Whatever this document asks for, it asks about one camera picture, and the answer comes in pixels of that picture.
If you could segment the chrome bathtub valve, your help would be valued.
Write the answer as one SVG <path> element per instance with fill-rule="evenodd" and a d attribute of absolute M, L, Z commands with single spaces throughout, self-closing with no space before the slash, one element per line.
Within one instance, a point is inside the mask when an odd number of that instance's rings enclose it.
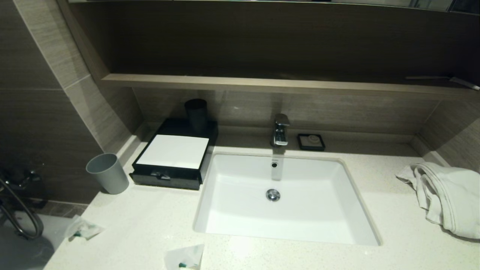
<path fill-rule="evenodd" d="M 38 173 L 28 169 L 8 171 L 0 168 L 0 176 L 8 186 L 17 190 L 25 190 L 31 183 L 42 180 Z"/>

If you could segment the black soap dish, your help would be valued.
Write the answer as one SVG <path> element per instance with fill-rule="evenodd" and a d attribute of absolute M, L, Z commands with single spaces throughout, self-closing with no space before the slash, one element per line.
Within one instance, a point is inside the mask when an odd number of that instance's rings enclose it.
<path fill-rule="evenodd" d="M 305 136 L 308 136 L 308 135 L 317 135 L 321 138 L 321 141 L 322 141 L 322 146 L 321 147 L 309 147 L 309 146 L 305 146 L 303 145 L 303 137 Z M 304 133 L 299 133 L 297 135 L 297 139 L 298 139 L 298 146 L 301 150 L 305 150 L 305 151 L 311 151 L 311 152 L 324 152 L 325 149 L 326 149 L 326 146 L 325 146 L 325 143 L 322 139 L 322 137 L 319 135 L 319 134 L 304 134 Z"/>

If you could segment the chrome faucet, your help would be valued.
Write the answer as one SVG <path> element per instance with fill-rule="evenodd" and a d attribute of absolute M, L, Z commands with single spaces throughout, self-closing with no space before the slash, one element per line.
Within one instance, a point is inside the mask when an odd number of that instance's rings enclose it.
<path fill-rule="evenodd" d="M 287 146 L 288 136 L 287 127 L 290 126 L 290 120 L 286 114 L 276 114 L 274 117 L 274 130 L 271 137 L 271 146 L 274 148 Z"/>

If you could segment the white bathtub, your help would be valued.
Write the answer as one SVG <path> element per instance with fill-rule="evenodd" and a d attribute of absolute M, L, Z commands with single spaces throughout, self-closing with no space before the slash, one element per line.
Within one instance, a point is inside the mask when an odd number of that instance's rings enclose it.
<path fill-rule="evenodd" d="M 72 218 L 39 214 L 41 237 L 26 240 L 17 235 L 11 222 L 0 212 L 0 270 L 43 270 L 65 239 Z"/>

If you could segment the black box with white top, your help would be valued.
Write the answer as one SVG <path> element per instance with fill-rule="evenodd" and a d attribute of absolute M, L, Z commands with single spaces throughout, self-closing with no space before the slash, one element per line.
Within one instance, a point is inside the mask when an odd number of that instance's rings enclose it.
<path fill-rule="evenodd" d="M 167 118 L 132 167 L 134 170 L 149 167 L 195 169 L 204 181 L 217 138 L 216 121 L 208 121 L 203 133 L 195 133 L 189 120 Z"/>

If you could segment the white sink basin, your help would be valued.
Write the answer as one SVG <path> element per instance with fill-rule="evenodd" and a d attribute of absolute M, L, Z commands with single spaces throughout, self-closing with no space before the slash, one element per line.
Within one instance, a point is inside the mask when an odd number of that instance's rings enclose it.
<path fill-rule="evenodd" d="M 281 194 L 277 202 L 266 191 Z M 333 158 L 213 156 L 193 223 L 206 234 L 379 246 L 345 162 Z"/>

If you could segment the grey plastic cup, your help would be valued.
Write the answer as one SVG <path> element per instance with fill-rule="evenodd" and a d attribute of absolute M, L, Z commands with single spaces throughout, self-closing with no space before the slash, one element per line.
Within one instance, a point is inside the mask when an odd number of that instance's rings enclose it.
<path fill-rule="evenodd" d="M 108 194 L 117 195 L 129 187 L 129 180 L 119 158 L 113 153 L 103 153 L 86 164 L 86 171 L 94 177 Z"/>

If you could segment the crumpled clear toiletry packet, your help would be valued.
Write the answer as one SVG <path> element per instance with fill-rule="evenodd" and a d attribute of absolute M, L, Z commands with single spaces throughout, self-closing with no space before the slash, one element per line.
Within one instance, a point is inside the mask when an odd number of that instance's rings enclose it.
<path fill-rule="evenodd" d="M 99 225 L 83 219 L 79 215 L 72 218 L 72 222 L 68 225 L 64 232 L 65 238 L 82 237 L 89 240 L 98 234 L 101 234 L 105 229 Z"/>

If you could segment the wooden wall shelf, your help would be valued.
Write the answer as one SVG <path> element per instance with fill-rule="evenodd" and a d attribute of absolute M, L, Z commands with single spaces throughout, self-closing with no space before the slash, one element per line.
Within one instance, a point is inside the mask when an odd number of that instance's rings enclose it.
<path fill-rule="evenodd" d="M 178 90 L 242 91 L 256 93 L 326 94 L 401 97 L 425 100 L 480 101 L 480 91 L 464 87 L 370 82 L 308 81 L 288 79 L 131 75 L 111 73 L 101 79 L 108 87 Z"/>

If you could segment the black cup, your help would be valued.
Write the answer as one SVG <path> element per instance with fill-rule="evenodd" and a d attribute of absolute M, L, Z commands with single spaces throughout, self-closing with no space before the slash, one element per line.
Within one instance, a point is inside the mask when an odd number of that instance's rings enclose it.
<path fill-rule="evenodd" d="M 184 108 L 187 118 L 194 132 L 201 134 L 206 130 L 208 123 L 207 102 L 204 99 L 191 99 L 185 102 Z"/>

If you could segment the clear packet with green toothbrush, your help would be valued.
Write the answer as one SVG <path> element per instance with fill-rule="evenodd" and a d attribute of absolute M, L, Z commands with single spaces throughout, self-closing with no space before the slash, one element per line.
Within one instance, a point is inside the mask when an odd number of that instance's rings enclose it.
<path fill-rule="evenodd" d="M 169 250 L 164 263 L 167 270 L 200 270 L 204 244 Z"/>

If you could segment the white towel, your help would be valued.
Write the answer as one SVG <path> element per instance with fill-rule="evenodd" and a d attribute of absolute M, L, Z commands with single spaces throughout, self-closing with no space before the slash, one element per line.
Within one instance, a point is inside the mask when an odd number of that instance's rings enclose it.
<path fill-rule="evenodd" d="M 404 167 L 396 178 L 415 190 L 429 222 L 456 236 L 480 240 L 480 173 L 422 162 Z"/>

